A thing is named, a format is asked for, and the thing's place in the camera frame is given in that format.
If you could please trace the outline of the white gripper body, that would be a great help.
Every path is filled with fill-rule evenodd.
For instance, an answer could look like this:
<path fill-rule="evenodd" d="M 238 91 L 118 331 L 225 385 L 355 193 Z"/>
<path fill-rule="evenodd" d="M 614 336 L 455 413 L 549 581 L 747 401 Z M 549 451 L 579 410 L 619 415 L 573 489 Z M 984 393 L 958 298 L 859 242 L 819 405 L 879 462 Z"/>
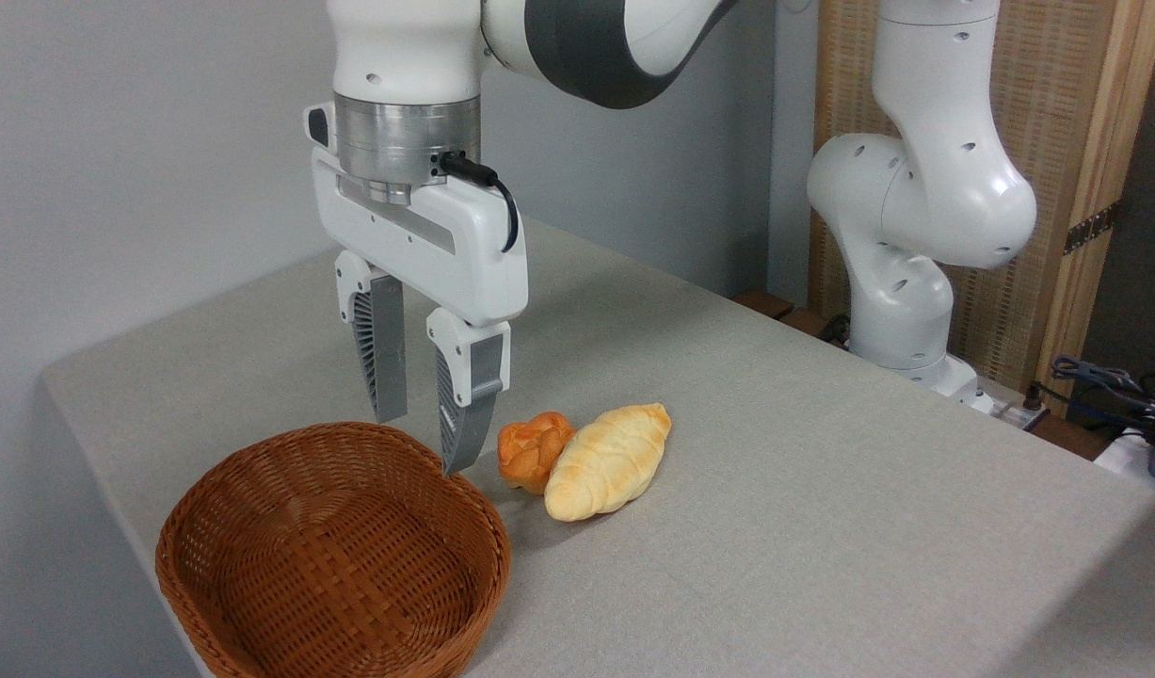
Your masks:
<path fill-rule="evenodd" d="M 327 102 L 303 129 L 331 240 L 476 327 L 526 308 L 526 232 L 500 189 L 442 166 L 479 159 L 479 103 Z"/>

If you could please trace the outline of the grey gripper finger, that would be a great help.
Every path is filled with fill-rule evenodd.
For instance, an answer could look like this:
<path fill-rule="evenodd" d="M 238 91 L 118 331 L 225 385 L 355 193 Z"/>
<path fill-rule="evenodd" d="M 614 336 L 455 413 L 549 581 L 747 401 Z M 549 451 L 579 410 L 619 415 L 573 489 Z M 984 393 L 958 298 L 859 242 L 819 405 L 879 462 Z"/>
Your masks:
<path fill-rule="evenodd" d="M 362 377 L 375 420 L 408 412 L 405 316 L 402 283 L 352 249 L 335 263 L 340 314 L 352 328 Z"/>
<path fill-rule="evenodd" d="M 478 459 L 495 396 L 511 385 L 511 327 L 477 328 L 439 308 L 427 330 L 435 345 L 442 469 L 450 476 Z"/>

